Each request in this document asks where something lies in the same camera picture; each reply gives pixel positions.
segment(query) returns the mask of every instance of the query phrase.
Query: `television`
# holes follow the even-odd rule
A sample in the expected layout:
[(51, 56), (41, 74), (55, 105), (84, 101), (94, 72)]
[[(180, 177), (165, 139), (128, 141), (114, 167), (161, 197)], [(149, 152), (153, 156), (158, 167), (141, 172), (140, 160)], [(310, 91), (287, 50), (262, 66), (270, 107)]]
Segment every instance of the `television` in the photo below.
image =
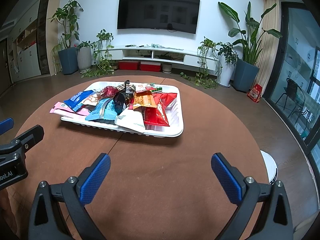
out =
[(119, 0), (117, 29), (164, 29), (196, 34), (200, 0)]

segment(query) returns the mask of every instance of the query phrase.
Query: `brown floor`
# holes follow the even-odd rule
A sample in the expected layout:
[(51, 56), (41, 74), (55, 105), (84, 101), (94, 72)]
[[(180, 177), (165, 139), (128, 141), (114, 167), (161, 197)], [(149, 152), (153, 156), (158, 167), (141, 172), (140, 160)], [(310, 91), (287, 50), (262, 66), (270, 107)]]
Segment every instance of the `brown floor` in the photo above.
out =
[[(115, 75), (154, 75), (174, 78), (212, 96), (229, 108), (249, 129), (261, 150), (276, 161), (278, 179), (284, 182), (292, 211), (293, 225), (305, 220), (318, 209), (316, 189), (305, 158), (285, 125), (274, 111), (261, 100), (252, 102), (246, 94), (231, 88), (206, 90), (192, 85), (177, 74), (118, 70)], [(14, 119), (14, 128), (0, 136), (0, 144), (15, 137), (25, 120), (45, 101), (63, 90), (90, 79), (80, 73), (33, 79), (18, 83), (0, 98), (0, 120)], [(212, 129), (219, 129), (212, 124)]]

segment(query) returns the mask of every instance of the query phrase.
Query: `curtain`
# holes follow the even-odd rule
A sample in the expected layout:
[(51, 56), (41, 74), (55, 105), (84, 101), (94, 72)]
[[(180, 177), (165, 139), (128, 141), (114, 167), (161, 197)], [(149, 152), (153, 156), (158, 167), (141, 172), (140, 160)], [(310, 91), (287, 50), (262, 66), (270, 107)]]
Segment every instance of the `curtain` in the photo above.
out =
[[(267, 8), (277, 3), (277, 6), (268, 14), (266, 14), (262, 20), (262, 28), (264, 30), (276, 29), (280, 31), (280, 2), (279, 0), (264, 0), (264, 11)], [(279, 39), (271, 34), (265, 33), (261, 38), (261, 48), (263, 49), (258, 57), (258, 63), (256, 66), (259, 68), (259, 72), (254, 80), (252, 86), (258, 83), (262, 86), (262, 94), (268, 84), (273, 64), (275, 63), (276, 54), (278, 50)]]

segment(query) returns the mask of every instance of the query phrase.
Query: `glass sliding door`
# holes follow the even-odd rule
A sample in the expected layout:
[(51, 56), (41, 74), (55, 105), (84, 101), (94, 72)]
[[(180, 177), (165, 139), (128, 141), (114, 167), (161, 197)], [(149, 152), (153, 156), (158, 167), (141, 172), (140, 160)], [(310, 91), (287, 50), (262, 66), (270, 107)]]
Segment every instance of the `glass sliding door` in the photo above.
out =
[(263, 97), (284, 120), (320, 190), (320, 27), (304, 4), (281, 3), (281, 33)]
[(284, 60), (270, 99), (305, 140), (320, 110), (317, 101), (319, 87), (311, 79), (313, 72), (318, 73), (315, 71), (315, 55), (320, 43), (320, 28), (307, 10), (288, 8), (288, 16)]

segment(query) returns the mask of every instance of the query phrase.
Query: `red storage box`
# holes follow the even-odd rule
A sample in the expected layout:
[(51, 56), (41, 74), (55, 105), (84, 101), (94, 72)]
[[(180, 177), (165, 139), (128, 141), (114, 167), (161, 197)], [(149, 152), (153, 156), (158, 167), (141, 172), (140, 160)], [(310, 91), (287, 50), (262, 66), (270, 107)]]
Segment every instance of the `red storage box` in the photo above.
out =
[(142, 62), (140, 63), (140, 70), (160, 72), (160, 70), (161, 70), (161, 63), (149, 62), (149, 61), (142, 61)]
[(138, 70), (138, 61), (119, 61), (119, 69)]

